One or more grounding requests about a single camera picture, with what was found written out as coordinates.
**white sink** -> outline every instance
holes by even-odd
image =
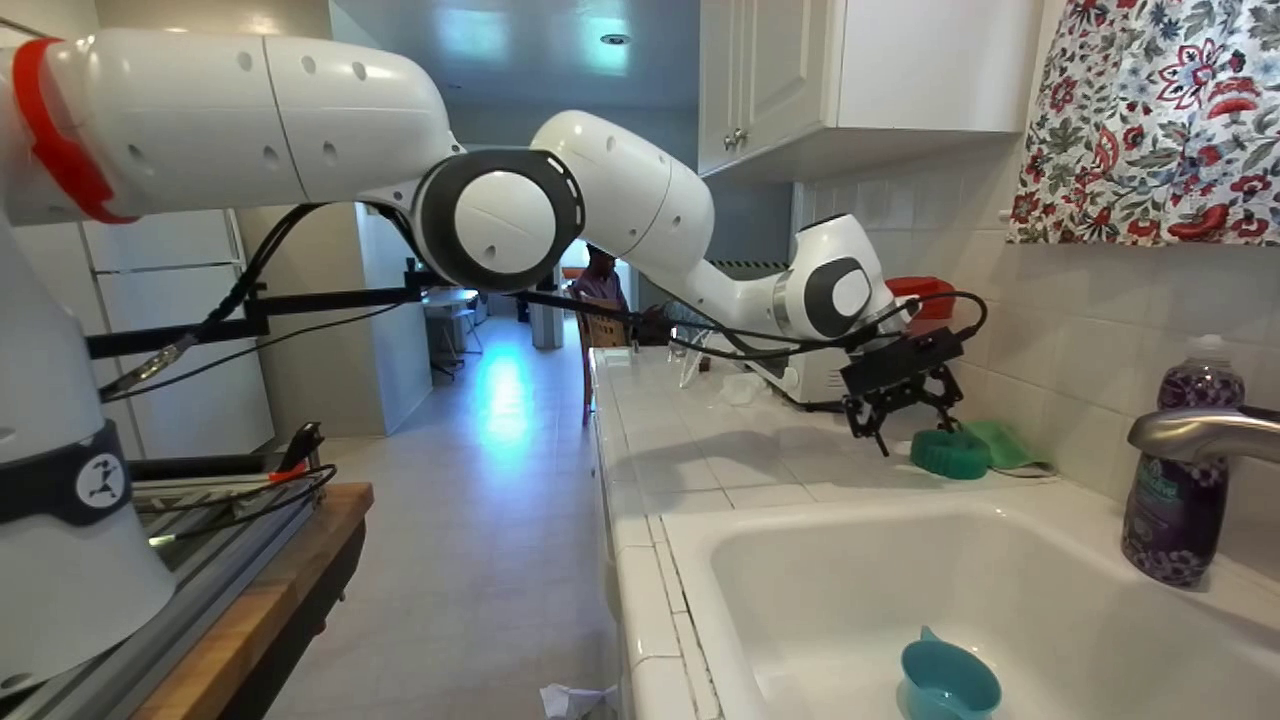
[[[890,720],[924,624],[992,666],[1001,720],[1280,715],[1280,590],[1150,584],[1061,481],[663,523],[727,720]]]

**backsplash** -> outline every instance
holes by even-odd
[[[1018,146],[799,185],[794,219],[854,211],[889,275],[942,275],[992,306],[969,343],[965,417],[1022,430],[1052,463],[1123,503],[1126,425],[1197,331],[1221,331],[1248,405],[1280,409],[1280,254],[1002,244]],[[1280,576],[1280,470],[1239,459],[1224,554]]]

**soap dispenser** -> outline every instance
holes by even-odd
[[[1187,359],[1159,380],[1163,409],[1239,409],[1242,380],[1221,336],[1197,336]],[[1155,459],[1140,458],[1123,510],[1123,555],[1159,584],[1197,590],[1224,523],[1226,458]]]

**floral fabric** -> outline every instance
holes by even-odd
[[[1069,0],[1018,244],[1280,244],[1280,0]]]

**hallway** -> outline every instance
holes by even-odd
[[[277,720],[534,720],[544,686],[614,681],[580,392],[572,323],[534,352],[493,317],[406,430],[325,446],[375,510]]]

